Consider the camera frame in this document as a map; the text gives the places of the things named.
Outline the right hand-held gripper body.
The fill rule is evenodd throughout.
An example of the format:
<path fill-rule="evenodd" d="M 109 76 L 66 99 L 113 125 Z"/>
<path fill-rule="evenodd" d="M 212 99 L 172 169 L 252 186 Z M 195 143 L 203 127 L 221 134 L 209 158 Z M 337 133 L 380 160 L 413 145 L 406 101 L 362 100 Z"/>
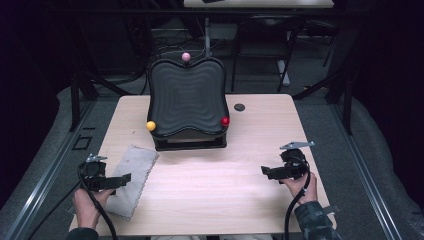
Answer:
<path fill-rule="evenodd" d="M 282 153 L 281 159 L 284 167 L 289 171 L 288 177 L 298 179 L 310 171 L 310 166 L 304 153 L 301 151 L 303 147 L 312 147 L 315 143 L 309 142 L 289 142 L 280 147 Z"/>

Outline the grey cleaning cloth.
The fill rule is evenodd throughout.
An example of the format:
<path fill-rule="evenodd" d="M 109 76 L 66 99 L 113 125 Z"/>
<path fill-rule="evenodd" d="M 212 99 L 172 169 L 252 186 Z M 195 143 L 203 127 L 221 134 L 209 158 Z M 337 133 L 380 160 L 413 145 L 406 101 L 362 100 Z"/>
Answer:
<path fill-rule="evenodd" d="M 130 174 L 131 180 L 116 190 L 106 203 L 106 210 L 126 221 L 129 221 L 138 205 L 148 176 L 156 163 L 158 153 L 153 150 L 129 146 L 113 175 Z"/>

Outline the white desk leg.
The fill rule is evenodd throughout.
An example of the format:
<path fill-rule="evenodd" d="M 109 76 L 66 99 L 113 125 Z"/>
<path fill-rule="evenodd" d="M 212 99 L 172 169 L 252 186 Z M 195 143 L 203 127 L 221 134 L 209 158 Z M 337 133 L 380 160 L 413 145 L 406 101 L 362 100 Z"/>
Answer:
<path fill-rule="evenodd" d="M 205 43 L 205 57 L 212 57 L 211 52 L 211 33 L 210 33 L 210 21 L 209 18 L 205 18 L 204 22 L 204 43 Z"/>

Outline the person's right hand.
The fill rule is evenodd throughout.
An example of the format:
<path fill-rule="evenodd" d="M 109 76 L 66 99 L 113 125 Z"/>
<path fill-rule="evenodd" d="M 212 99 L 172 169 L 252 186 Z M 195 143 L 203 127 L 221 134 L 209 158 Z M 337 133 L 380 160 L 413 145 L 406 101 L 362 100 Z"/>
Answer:
<path fill-rule="evenodd" d="M 301 197 L 297 200 L 299 205 L 318 200 L 317 178 L 314 173 L 298 179 L 282 179 L 281 183 L 288 187 L 293 197 L 301 194 Z"/>

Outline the black frame stand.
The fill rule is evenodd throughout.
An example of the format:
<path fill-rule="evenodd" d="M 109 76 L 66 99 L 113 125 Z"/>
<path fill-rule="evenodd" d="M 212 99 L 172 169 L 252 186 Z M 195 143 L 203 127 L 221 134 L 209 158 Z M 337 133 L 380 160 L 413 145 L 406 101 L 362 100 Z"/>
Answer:
<path fill-rule="evenodd" d="M 76 72 L 71 78 L 70 85 L 72 108 L 72 123 L 70 132 L 74 131 L 81 121 L 80 94 L 83 94 L 88 101 L 96 101 L 99 96 L 94 87 L 94 83 L 98 83 L 120 96 L 129 95 L 129 92 L 117 87 L 98 75 L 88 72 Z"/>
<path fill-rule="evenodd" d="M 301 100 L 321 88 L 330 87 L 328 90 L 325 101 L 328 104 L 338 104 L 340 99 L 342 101 L 342 126 L 348 135 L 352 134 L 351 130 L 351 110 L 352 110 L 352 90 L 353 78 L 349 76 L 346 71 L 339 71 L 330 74 L 318 83 L 308 87 L 306 90 L 301 91 L 293 96 L 294 100 Z"/>

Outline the person's left hand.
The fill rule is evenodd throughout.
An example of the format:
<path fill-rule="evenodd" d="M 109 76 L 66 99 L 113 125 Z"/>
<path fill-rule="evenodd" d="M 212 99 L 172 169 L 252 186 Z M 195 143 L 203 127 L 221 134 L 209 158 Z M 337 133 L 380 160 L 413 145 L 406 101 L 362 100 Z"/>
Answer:
<path fill-rule="evenodd" d="M 101 206 L 104 206 L 112 192 L 112 189 L 108 189 L 101 192 L 92 192 L 92 195 Z M 76 190 L 74 192 L 73 204 L 76 211 L 78 226 L 81 228 L 96 229 L 100 212 L 95 207 L 88 192 L 83 189 Z"/>

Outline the metal floor rail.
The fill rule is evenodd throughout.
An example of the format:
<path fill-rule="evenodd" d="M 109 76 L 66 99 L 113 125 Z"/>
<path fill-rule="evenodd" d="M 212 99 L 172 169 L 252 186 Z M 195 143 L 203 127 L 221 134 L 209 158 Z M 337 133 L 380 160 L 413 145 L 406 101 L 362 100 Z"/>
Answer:
<path fill-rule="evenodd" d="M 393 221 L 392 215 L 390 214 L 385 201 L 380 194 L 380 191 L 368 169 L 364 158 L 354 140 L 354 138 L 348 134 L 342 122 L 342 113 L 337 105 L 330 104 L 329 109 L 332 113 L 333 118 L 339 130 L 342 133 L 344 141 L 347 143 L 350 153 L 353 156 L 353 163 L 355 165 L 357 174 L 364 187 L 367 197 L 370 201 L 372 209 L 380 223 L 380 226 L 386 236 L 387 240 L 403 240 L 396 224 Z"/>
<path fill-rule="evenodd" d="M 0 211 L 0 240 L 23 240 L 60 172 L 65 156 L 96 102 L 83 103 L 80 119 L 72 125 L 71 106 L 62 103 L 52 129 Z"/>

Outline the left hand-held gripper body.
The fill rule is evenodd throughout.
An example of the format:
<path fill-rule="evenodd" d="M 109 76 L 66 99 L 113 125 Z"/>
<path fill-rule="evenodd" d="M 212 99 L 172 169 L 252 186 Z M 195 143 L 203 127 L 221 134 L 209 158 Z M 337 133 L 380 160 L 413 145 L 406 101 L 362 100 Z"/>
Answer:
<path fill-rule="evenodd" d="M 105 189 L 105 163 L 106 157 L 90 154 L 87 159 L 78 166 L 78 177 L 82 188 L 89 191 Z"/>

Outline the black crossbar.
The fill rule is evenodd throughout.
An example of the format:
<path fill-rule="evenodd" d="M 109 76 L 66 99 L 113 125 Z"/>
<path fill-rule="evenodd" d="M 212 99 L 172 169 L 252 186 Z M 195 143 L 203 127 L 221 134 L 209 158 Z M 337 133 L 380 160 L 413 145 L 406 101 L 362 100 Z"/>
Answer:
<path fill-rule="evenodd" d="M 60 9 L 57 11 L 69 14 L 116 14 L 116 15 L 145 15 L 145 16 L 248 16 L 254 14 L 284 14 L 299 15 L 304 17 L 362 17 L 369 16 L 370 12 L 344 12 L 344 11 L 254 11 L 248 10 L 85 10 L 85 9 Z"/>

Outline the black chair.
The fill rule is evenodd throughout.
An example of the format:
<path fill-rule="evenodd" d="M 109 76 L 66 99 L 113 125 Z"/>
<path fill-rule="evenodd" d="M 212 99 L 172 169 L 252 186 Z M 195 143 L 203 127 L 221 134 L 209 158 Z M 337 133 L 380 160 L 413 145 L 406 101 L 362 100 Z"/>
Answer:
<path fill-rule="evenodd" d="M 298 34 L 304 19 L 295 15 L 253 15 L 237 25 L 232 52 L 231 90 L 235 89 L 237 63 L 239 59 L 273 59 L 278 68 L 280 92 L 288 72 Z"/>

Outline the black wavy tray shaker machine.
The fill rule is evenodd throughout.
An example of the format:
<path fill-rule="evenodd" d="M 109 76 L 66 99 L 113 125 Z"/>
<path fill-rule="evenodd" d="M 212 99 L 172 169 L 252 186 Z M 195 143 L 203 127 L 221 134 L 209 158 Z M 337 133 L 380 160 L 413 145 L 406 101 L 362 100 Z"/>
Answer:
<path fill-rule="evenodd" d="M 226 70 L 221 61 L 205 58 L 194 63 L 161 59 L 148 73 L 148 121 L 158 151 L 224 148 L 229 117 L 225 97 Z"/>

